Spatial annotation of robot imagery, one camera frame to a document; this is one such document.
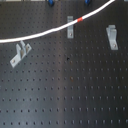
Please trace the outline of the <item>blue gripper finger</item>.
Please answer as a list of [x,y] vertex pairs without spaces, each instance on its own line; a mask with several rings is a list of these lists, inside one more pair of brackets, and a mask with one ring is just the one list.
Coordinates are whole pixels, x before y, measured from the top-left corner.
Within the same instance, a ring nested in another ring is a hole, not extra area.
[[85,0],[85,4],[89,5],[91,3],[92,0]]
[[50,7],[54,6],[54,1],[53,1],[53,0],[48,0],[48,5],[49,5]]

